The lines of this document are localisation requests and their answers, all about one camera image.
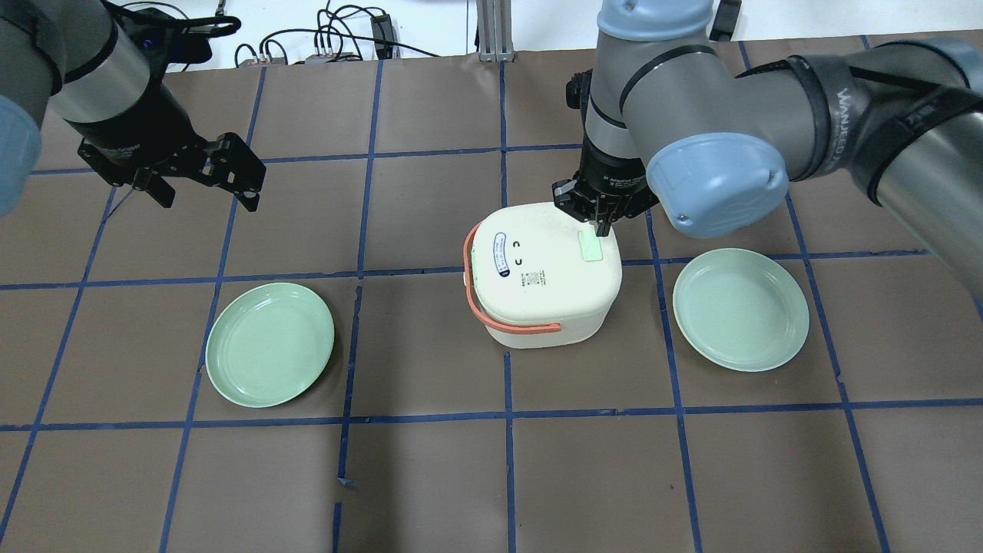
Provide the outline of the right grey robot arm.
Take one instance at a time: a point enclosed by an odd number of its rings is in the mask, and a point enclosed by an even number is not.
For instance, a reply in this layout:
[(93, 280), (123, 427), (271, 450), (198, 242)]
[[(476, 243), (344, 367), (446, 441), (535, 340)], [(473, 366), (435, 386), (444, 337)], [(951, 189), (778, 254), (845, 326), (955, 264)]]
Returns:
[(552, 186), (597, 235), (655, 204), (675, 230), (726, 236), (792, 182), (848, 171), (981, 297), (981, 54), (956, 38), (793, 55), (733, 76), (709, 1), (605, 1), (596, 59), (568, 84), (580, 167)]

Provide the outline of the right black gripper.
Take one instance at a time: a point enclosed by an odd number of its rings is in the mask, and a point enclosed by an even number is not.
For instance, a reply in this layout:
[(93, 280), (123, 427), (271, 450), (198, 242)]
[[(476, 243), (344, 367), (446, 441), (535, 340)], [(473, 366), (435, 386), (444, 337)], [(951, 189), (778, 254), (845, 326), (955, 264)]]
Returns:
[(593, 224), (597, 237), (607, 237), (612, 224), (638, 217), (659, 203), (638, 157), (614, 157), (595, 146), (581, 148), (572, 178), (554, 182), (551, 192), (552, 203), (562, 213)]

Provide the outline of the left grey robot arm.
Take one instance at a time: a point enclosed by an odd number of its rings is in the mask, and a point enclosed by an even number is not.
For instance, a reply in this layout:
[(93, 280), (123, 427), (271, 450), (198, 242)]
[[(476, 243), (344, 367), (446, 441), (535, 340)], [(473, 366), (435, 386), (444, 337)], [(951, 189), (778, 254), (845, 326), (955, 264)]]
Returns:
[(172, 206), (169, 177), (194, 180), (259, 207), (266, 165), (239, 135), (209, 141), (163, 81), (169, 65), (210, 59), (210, 41), (239, 18), (173, 18), (109, 1), (2, 3), (2, 214), (35, 171), (52, 109), (81, 135), (78, 155), (113, 187)]

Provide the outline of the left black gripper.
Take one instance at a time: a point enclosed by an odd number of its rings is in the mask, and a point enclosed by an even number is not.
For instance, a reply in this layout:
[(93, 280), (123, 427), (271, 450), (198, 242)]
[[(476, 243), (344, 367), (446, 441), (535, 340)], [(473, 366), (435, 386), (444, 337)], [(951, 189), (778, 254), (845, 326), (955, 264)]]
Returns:
[(81, 141), (77, 153), (110, 186), (129, 186), (134, 191), (145, 192), (163, 209), (173, 206), (176, 195), (166, 177), (182, 177), (217, 187), (235, 196), (250, 213), (259, 209), (266, 178), (266, 165), (242, 137), (232, 132), (214, 141), (194, 136), (158, 160), (144, 161), (136, 157), (125, 160), (120, 157), (122, 151), (112, 153), (86, 140)]

